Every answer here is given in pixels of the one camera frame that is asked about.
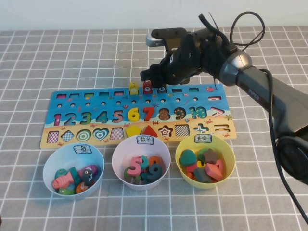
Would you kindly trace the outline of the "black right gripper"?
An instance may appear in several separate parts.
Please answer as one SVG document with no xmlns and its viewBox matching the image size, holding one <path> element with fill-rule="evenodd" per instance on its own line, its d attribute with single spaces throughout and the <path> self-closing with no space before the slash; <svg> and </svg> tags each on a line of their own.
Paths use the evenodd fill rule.
<svg viewBox="0 0 308 231">
<path fill-rule="evenodd" d="M 204 39 L 204 30 L 187 33 L 179 47 L 155 67 L 155 72 L 151 69 L 140 72 L 141 80 L 152 81 L 155 77 L 154 88 L 166 88 L 166 84 L 177 85 L 195 75 L 201 68 L 200 44 Z"/>
</svg>

